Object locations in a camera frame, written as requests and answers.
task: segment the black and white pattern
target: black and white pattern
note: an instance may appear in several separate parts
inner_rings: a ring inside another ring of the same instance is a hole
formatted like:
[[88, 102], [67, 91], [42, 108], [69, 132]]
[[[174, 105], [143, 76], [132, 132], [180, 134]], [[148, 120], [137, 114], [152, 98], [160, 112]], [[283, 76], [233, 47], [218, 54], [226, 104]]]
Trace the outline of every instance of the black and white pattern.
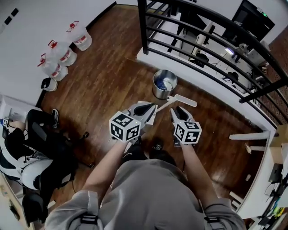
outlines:
[[196, 142], [200, 132], [188, 131], [185, 142]]
[[184, 129], [180, 125], [177, 124], [175, 136], [177, 136], [179, 140], [182, 140], [183, 135], [184, 135]]
[[185, 122], [185, 125], [188, 129], [199, 129], [196, 122]]
[[123, 130], [114, 124], [111, 124], [111, 134], [116, 138], [123, 140]]
[[122, 127], [126, 127], [133, 119], [125, 114], [120, 114], [118, 117], [114, 118], [112, 121], [119, 124]]
[[126, 140], [127, 141], [138, 136], [139, 127], [140, 126], [137, 125], [136, 127], [133, 127], [133, 128], [130, 128], [127, 130], [127, 133], [126, 133]]

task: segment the light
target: light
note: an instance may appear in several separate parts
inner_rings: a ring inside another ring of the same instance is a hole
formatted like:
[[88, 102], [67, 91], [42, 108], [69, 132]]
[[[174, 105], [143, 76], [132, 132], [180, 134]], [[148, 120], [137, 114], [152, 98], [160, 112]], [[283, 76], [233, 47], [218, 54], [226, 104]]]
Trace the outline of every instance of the light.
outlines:
[[226, 50], [227, 53], [229, 53], [230, 55], [233, 55], [233, 54], [234, 54], [234, 52], [233, 52], [231, 49], [226, 48], [225, 50]]

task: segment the chair wheel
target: chair wheel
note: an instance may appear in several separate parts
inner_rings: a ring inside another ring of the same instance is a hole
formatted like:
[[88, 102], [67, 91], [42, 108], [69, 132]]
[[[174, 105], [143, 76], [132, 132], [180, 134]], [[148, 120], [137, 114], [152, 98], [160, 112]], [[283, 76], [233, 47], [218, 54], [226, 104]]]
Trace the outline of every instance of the chair wheel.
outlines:
[[88, 136], [89, 136], [88, 132], [85, 132], [84, 135], [83, 135], [84, 138], [87, 138]]

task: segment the metal bucket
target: metal bucket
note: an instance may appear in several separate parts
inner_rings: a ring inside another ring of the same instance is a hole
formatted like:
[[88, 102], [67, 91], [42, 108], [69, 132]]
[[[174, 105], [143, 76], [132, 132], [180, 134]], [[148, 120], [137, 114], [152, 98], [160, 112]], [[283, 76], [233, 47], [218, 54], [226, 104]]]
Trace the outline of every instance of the metal bucket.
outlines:
[[169, 70], [159, 70], [153, 77], [153, 94], [166, 100], [177, 86], [177, 77]]

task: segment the bottle label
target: bottle label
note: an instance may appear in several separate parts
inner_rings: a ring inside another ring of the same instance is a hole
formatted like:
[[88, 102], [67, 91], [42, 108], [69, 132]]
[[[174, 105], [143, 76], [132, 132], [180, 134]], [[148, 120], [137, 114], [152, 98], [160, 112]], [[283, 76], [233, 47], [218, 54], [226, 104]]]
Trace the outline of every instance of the bottle label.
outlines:
[[71, 52], [70, 52], [70, 50], [68, 50], [68, 51], [65, 53], [65, 55], [64, 55], [62, 58], [60, 58], [60, 61], [61, 61], [61, 62], [66, 62], [66, 61], [68, 60], [68, 58], [70, 58], [70, 56], [71, 56]]
[[85, 42], [86, 40], [87, 40], [87, 37], [84, 35], [79, 40], [74, 41], [74, 43], [75, 43], [75, 45], [79, 45], [79, 44], [82, 44], [83, 42]]
[[62, 66], [58, 64], [56, 70], [51, 74], [52, 77], [57, 77], [59, 73], [61, 72], [61, 69], [62, 69]]

